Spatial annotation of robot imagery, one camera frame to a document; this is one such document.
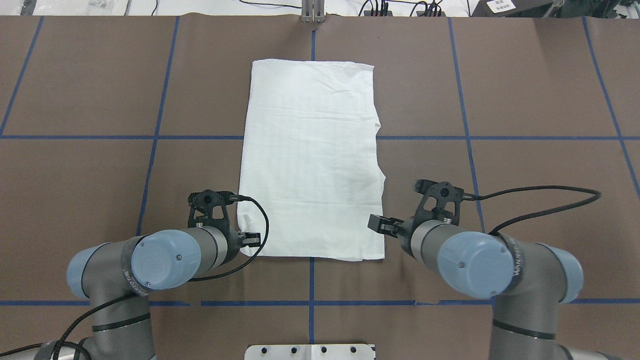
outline grid line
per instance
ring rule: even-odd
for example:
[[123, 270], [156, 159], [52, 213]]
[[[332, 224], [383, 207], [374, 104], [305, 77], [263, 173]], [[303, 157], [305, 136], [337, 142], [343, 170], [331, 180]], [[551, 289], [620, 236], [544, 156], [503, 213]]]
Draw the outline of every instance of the grid line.
[[9, 115], [11, 114], [11, 108], [13, 107], [13, 102], [15, 101], [15, 97], [18, 95], [18, 89], [20, 88], [22, 77], [24, 76], [24, 73], [27, 70], [27, 64], [29, 63], [29, 59], [31, 59], [31, 53], [33, 52], [33, 48], [36, 45], [36, 40], [38, 40], [38, 35], [40, 34], [40, 28], [42, 28], [43, 21], [44, 21], [44, 16], [41, 16], [40, 20], [38, 21], [38, 26], [36, 27], [36, 31], [33, 33], [33, 39], [31, 39], [31, 45], [29, 45], [29, 51], [27, 51], [27, 56], [24, 58], [24, 63], [22, 63], [22, 68], [20, 69], [18, 80], [16, 80], [15, 82], [15, 87], [13, 88], [11, 99], [9, 99], [9, 104], [6, 107], [4, 118], [2, 120], [2, 124], [0, 125], [0, 135], [4, 133], [4, 128], [6, 127], [6, 123], [9, 121]]
[[[451, 39], [451, 52], [453, 53], [453, 65], [456, 71], [456, 82], [458, 83], [458, 98], [460, 99], [460, 110], [462, 112], [462, 123], [465, 126], [465, 141], [467, 142], [467, 153], [469, 156], [469, 165], [471, 166], [471, 180], [474, 183], [474, 193], [480, 195], [478, 190], [478, 180], [476, 176], [476, 163], [474, 162], [473, 148], [471, 147], [471, 134], [469, 132], [469, 123], [467, 121], [467, 107], [465, 106], [465, 97], [462, 92], [462, 79], [460, 78], [460, 66], [458, 65], [458, 54], [456, 52], [456, 39], [453, 33], [453, 21], [447, 18], [449, 23], [449, 38]], [[480, 218], [480, 227], [484, 233], [484, 216], [482, 214], [482, 204], [480, 200], [476, 200], [476, 209]]]
[[173, 26], [173, 38], [171, 40], [171, 48], [169, 50], [169, 59], [166, 63], [166, 73], [164, 74], [164, 84], [162, 89], [162, 96], [160, 97], [160, 107], [158, 109], [158, 118], [156, 121], [156, 131], [154, 133], [154, 143], [151, 146], [151, 155], [149, 156], [149, 166], [147, 168], [147, 176], [145, 178], [145, 189], [142, 193], [142, 202], [140, 204], [140, 215], [138, 217], [138, 227], [136, 229], [136, 236], [142, 234], [142, 219], [145, 216], [145, 210], [147, 207], [147, 195], [149, 193], [149, 181], [151, 180], [151, 171], [154, 166], [154, 160], [156, 158], [156, 149], [158, 145], [158, 138], [160, 135], [160, 125], [162, 124], [162, 115], [164, 113], [164, 100], [166, 99], [166, 91], [169, 87], [169, 76], [171, 75], [171, 64], [173, 61], [173, 51], [175, 50], [175, 39], [178, 35], [178, 26], [180, 25], [180, 17], [175, 17], [175, 25]]
[[[151, 306], [191, 306], [184, 301], [151, 301]], [[314, 300], [314, 306], [490, 306], [492, 299], [441, 300], [420, 302], [417, 300]], [[586, 298], [575, 299], [568, 305], [640, 304], [640, 298]], [[0, 306], [89, 306], [85, 300], [0, 300]], [[247, 300], [208, 301], [201, 300], [202, 307], [308, 307], [307, 300]]]
[[[316, 60], [316, 30], [313, 29], [311, 31], [311, 61]], [[315, 299], [316, 299], [316, 259], [309, 258], [309, 343], [313, 344], [316, 342], [316, 309], [315, 309]]]
[[[154, 140], [154, 135], [0, 135], [6, 140]], [[469, 135], [477, 140], [542, 140], [542, 141], [638, 141], [640, 136], [493, 136]], [[158, 140], [244, 140], [244, 135], [158, 135]], [[461, 135], [378, 135], [376, 140], [467, 140]]]
[[[150, 301], [150, 306], [191, 306], [183, 301]], [[86, 300], [0, 300], [0, 306], [89, 306]]]
[[638, 199], [640, 199], [640, 185], [638, 185], [636, 172], [634, 171], [633, 164], [631, 164], [631, 159], [629, 157], [629, 153], [627, 152], [627, 146], [625, 145], [625, 141], [622, 137], [622, 132], [620, 131], [620, 125], [618, 124], [618, 119], [616, 118], [616, 114], [613, 111], [613, 105], [611, 104], [611, 99], [609, 98], [607, 87], [605, 86], [604, 79], [602, 78], [602, 73], [600, 72], [598, 59], [596, 58], [596, 54], [593, 50], [593, 44], [591, 43], [591, 35], [589, 34], [589, 26], [587, 25], [587, 18], [584, 16], [582, 17], [582, 26], [584, 27], [584, 35], [587, 38], [587, 45], [589, 46], [589, 53], [591, 54], [591, 60], [593, 60], [593, 67], [596, 70], [596, 75], [598, 76], [598, 81], [600, 82], [600, 87], [602, 88], [604, 99], [607, 102], [609, 114], [611, 115], [611, 121], [613, 121], [613, 126], [616, 128], [616, 134], [618, 134], [617, 139], [618, 141], [620, 141], [620, 147], [622, 148], [622, 153], [625, 155], [625, 161], [627, 162], [627, 167], [631, 175], [631, 181], [633, 182], [634, 187], [636, 188], [636, 195], [638, 196]]

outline black cable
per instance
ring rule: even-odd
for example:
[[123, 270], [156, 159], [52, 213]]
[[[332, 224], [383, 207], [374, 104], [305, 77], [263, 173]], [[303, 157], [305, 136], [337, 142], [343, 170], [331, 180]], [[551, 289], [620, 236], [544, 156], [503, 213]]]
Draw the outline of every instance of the black cable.
[[430, 17], [432, 13], [435, 12], [435, 9], [438, 5], [436, 4], [435, 1], [432, 1], [431, 3], [429, 3], [429, 7], [427, 7], [426, 9], [424, 9], [424, 12], [422, 13], [422, 15], [418, 15], [418, 16], [428, 16]]
[[545, 215], [559, 213], [560, 211], [579, 208], [580, 206], [583, 206], [583, 205], [586, 205], [586, 204], [590, 204], [590, 203], [598, 200], [602, 196], [602, 194], [599, 191], [592, 190], [592, 189], [576, 188], [574, 186], [541, 185], [541, 186], [526, 186], [526, 187], [523, 187], [523, 188], [513, 188], [513, 189], [503, 190], [501, 192], [491, 193], [489, 195], [471, 195], [469, 197], [469, 199], [466, 199], [466, 200], [486, 200], [486, 199], [491, 199], [492, 197], [504, 195], [506, 193], [528, 192], [528, 191], [531, 191], [531, 190], [548, 190], [548, 189], [568, 190], [568, 191], [572, 191], [572, 192], [590, 193], [593, 196], [590, 197], [590, 198], [578, 201], [578, 202], [574, 202], [572, 204], [558, 206], [556, 208], [551, 208], [551, 209], [543, 210], [543, 211], [537, 211], [535, 213], [530, 213], [530, 214], [526, 214], [526, 215], [522, 215], [522, 216], [519, 216], [519, 217], [512, 218], [511, 220], [507, 220], [507, 221], [501, 223], [500, 225], [496, 226], [495, 228], [493, 228], [493, 230], [491, 230], [489, 232], [489, 235], [496, 236], [496, 235], [498, 235], [498, 231], [500, 231], [501, 229], [503, 229], [503, 228], [505, 228], [505, 227], [507, 227], [509, 225], [515, 224], [517, 222], [523, 221], [523, 220], [528, 220], [530, 218], [543, 217]]
[[415, 5], [415, 1], [404, 1], [404, 0], [386, 0], [389, 3], [404, 3], [404, 4], [411, 4], [411, 5]]
[[602, 15], [600, 16], [602, 19], [607, 16], [607, 8], [609, 7], [609, 4], [611, 4], [611, 0], [607, 0], [607, 4], [605, 5], [604, 9], [602, 9]]
[[254, 203], [258, 207], [260, 212], [262, 213], [262, 216], [264, 216], [264, 223], [265, 223], [264, 239], [262, 240], [262, 243], [260, 244], [260, 247], [255, 252], [255, 254], [253, 254], [247, 261], [245, 261], [242, 265], [238, 266], [237, 268], [235, 268], [233, 270], [229, 270], [228, 272], [223, 272], [222, 274], [216, 274], [216, 275], [205, 276], [205, 277], [195, 277], [194, 279], [191, 279], [189, 281], [191, 281], [191, 282], [193, 282], [193, 281], [205, 281], [205, 280], [213, 280], [213, 279], [219, 279], [221, 277], [229, 276], [229, 275], [231, 275], [231, 274], [233, 274], [235, 272], [238, 272], [238, 271], [242, 270], [245, 266], [249, 265], [258, 256], [258, 254], [260, 254], [260, 251], [262, 251], [262, 249], [264, 248], [264, 245], [267, 243], [267, 237], [269, 236], [269, 218], [267, 217], [267, 213], [264, 211], [262, 206], [254, 198], [246, 196], [246, 197], [243, 197], [242, 199], [248, 200], [248, 201], [251, 201], [252, 203]]
[[433, 11], [431, 13], [429, 13], [429, 16], [431, 17], [437, 17], [440, 16], [440, 14], [442, 13], [442, 8], [440, 7], [440, 3], [443, 0], [440, 0], [439, 2], [436, 3], [435, 0], [433, 0], [432, 4], [433, 4]]
[[247, 1], [247, 0], [238, 0], [243, 4], [249, 4], [249, 5], [267, 5], [267, 6], [281, 6], [284, 8], [294, 8], [294, 9], [302, 9], [302, 6], [295, 6], [295, 5], [286, 5], [286, 4], [271, 4], [271, 3], [254, 3], [251, 1]]
[[367, 3], [371, 4], [371, 13], [373, 13], [373, 3], [371, 2], [371, 0], [365, 0], [365, 2], [362, 3], [362, 7], [360, 8], [360, 12], [358, 13], [358, 16], [362, 15], [362, 11], [364, 10], [364, 7], [367, 6]]
[[[39, 344], [31, 344], [31, 345], [27, 345], [27, 346], [25, 346], [25, 347], [15, 348], [15, 349], [13, 349], [13, 350], [9, 350], [9, 351], [7, 351], [7, 352], [0, 353], [0, 357], [3, 357], [3, 356], [9, 356], [9, 355], [13, 355], [13, 354], [17, 354], [17, 353], [19, 353], [19, 352], [23, 352], [23, 351], [31, 350], [32, 348], [39, 348], [39, 347], [41, 347], [41, 346], [42, 346], [42, 344], [43, 344], [43, 343], [39, 343]], [[84, 355], [84, 358], [85, 358], [86, 360], [91, 360], [91, 354], [89, 354], [89, 351], [87, 351], [87, 349], [85, 349], [84, 347], [82, 347], [82, 346], [80, 346], [80, 345], [78, 345], [78, 344], [76, 344], [76, 343], [72, 343], [72, 342], [70, 342], [70, 341], [65, 341], [65, 342], [63, 343], [63, 346], [70, 347], [70, 348], [72, 348], [72, 349], [74, 349], [74, 350], [76, 350], [76, 351], [80, 351], [80, 353], [81, 353], [82, 355]]]
[[426, 1], [418, 1], [417, 3], [414, 3], [413, 9], [411, 9], [411, 13], [409, 14], [409, 17], [413, 16], [413, 13], [415, 12], [415, 8], [417, 8], [418, 5], [420, 4], [424, 5], [424, 12], [427, 12], [427, 7], [429, 6], [429, 4], [427, 4]]
[[121, 297], [117, 297], [113, 300], [107, 301], [102, 305], [98, 305], [96, 307], [94, 307], [93, 309], [87, 311], [86, 313], [80, 315], [80, 317], [78, 317], [74, 322], [71, 323], [71, 325], [69, 325], [69, 327], [67, 328], [67, 330], [65, 331], [64, 334], [62, 334], [62, 336], [60, 336], [60, 340], [58, 340], [56, 342], [56, 346], [53, 348], [53, 356], [52, 359], [53, 360], [58, 360], [58, 357], [60, 356], [60, 349], [62, 349], [62, 346], [64, 345], [65, 341], [67, 340], [67, 338], [69, 337], [69, 335], [71, 334], [71, 332], [76, 328], [76, 326], [78, 326], [78, 324], [83, 321], [84, 319], [88, 318], [89, 316], [97, 313], [98, 311], [104, 309], [105, 307], [109, 307], [113, 304], [116, 304], [117, 302], [123, 301], [123, 300], [127, 300], [127, 299], [131, 299], [133, 297], [136, 297], [137, 295], [135, 293], [130, 293], [130, 294], [126, 294], [123, 295]]
[[85, 360], [92, 360], [91, 359], [91, 354], [89, 354], [89, 351], [87, 351], [84, 347], [76, 344], [76, 343], [72, 343], [71, 341], [65, 341], [63, 343], [63, 346], [66, 347], [70, 347], [72, 349], [74, 349], [75, 351], [80, 351], [80, 354], [82, 354], [84, 356]]
[[19, 348], [15, 348], [13, 350], [9, 350], [6, 352], [1, 352], [0, 353], [0, 357], [2, 356], [9, 356], [9, 355], [13, 355], [13, 354], [17, 354], [19, 352], [23, 352], [23, 351], [27, 351], [27, 350], [31, 350], [32, 348], [39, 348], [42, 346], [42, 343], [39, 344], [31, 344], [31, 345], [27, 345], [25, 347], [19, 347]]

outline white towel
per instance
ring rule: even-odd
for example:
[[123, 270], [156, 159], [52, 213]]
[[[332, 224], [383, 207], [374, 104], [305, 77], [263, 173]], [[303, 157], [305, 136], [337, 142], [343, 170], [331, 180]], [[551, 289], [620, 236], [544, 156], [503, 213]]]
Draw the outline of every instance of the white towel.
[[[260, 202], [269, 216], [261, 256], [385, 257], [384, 237], [367, 228], [369, 214], [382, 214], [379, 128], [373, 66], [253, 63], [239, 193]], [[264, 235], [253, 204], [239, 203], [237, 216], [243, 231]]]

